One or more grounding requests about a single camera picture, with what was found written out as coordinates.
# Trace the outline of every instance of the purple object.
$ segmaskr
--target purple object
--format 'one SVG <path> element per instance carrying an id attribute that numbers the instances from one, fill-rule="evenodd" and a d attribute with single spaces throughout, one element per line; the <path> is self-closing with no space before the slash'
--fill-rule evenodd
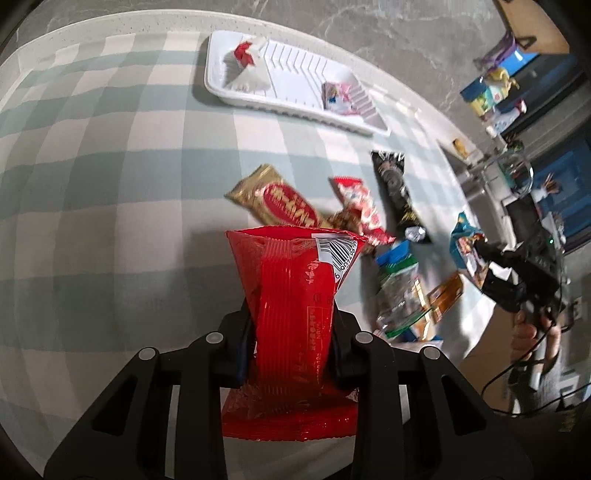
<path id="1" fill-rule="evenodd" d="M 517 50 L 517 42 L 511 30 L 507 30 L 503 38 L 483 57 L 474 59 L 474 65 L 482 72 L 497 68 L 504 60 Z"/>

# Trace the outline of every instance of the black snack package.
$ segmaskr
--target black snack package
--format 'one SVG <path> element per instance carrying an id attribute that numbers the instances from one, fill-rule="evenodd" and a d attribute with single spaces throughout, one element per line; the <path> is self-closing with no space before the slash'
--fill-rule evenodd
<path id="1" fill-rule="evenodd" d="M 374 150 L 371 158 L 394 206 L 398 230 L 404 233 L 404 238 L 416 244 L 431 243 L 427 230 L 411 206 L 404 183 L 404 153 Z"/>

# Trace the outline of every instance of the person's hand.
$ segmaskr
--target person's hand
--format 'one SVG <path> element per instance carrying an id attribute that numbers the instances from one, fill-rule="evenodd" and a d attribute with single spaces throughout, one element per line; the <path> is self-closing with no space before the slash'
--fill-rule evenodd
<path id="1" fill-rule="evenodd" d="M 540 322 L 542 327 L 544 328 L 544 331 L 549 329 L 552 325 L 552 323 L 545 314 L 542 314 Z M 523 310 L 515 316 L 515 326 L 513 327 L 513 340 L 511 342 L 511 362 L 519 360 L 523 355 L 525 355 L 525 353 L 530 348 L 533 348 L 533 346 L 537 342 L 535 338 L 537 333 L 538 329 L 535 326 L 529 323 L 525 323 L 525 312 Z M 555 325 L 552 328 L 550 328 L 550 331 L 546 336 L 546 366 L 550 365 L 558 355 L 558 350 L 560 349 L 560 336 L 560 325 Z M 527 355 L 523 359 L 523 361 L 529 360 L 530 357 L 531 353 Z"/>

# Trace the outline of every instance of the table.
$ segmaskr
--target table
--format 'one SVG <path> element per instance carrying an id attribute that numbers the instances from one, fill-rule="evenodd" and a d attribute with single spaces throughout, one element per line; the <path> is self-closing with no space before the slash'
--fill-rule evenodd
<path id="1" fill-rule="evenodd" d="M 369 151 L 405 152 L 434 242 L 415 249 L 426 287 L 454 270 L 449 232 L 467 202 L 411 112 L 372 91 L 392 134 L 367 138 L 231 108 L 204 89 L 206 40 L 127 34 L 63 48 L 0 112 L 0 423 L 38 470 L 138 350 L 182 348 L 239 308 L 224 231 L 258 223 L 223 195 L 262 163 L 334 212 L 329 177 L 361 177 L 377 196 Z M 371 330 L 374 292 L 375 266 L 363 258 L 337 304 Z M 439 331 L 452 361 L 476 344 L 492 308 L 465 282 Z M 352 445 L 282 442 L 261 453 L 227 439 L 226 456 L 233 479 L 323 478 L 350 461 Z"/>

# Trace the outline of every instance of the gray marble floor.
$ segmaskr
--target gray marble floor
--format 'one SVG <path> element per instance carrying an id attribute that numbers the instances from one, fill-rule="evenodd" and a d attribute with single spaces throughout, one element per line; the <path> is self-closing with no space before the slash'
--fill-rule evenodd
<path id="1" fill-rule="evenodd" d="M 150 8 L 230 12 L 315 35 L 394 75 L 490 148 L 459 90 L 477 74 L 472 59 L 504 33 L 492 0 L 45 0 L 12 48 L 87 18 Z"/>

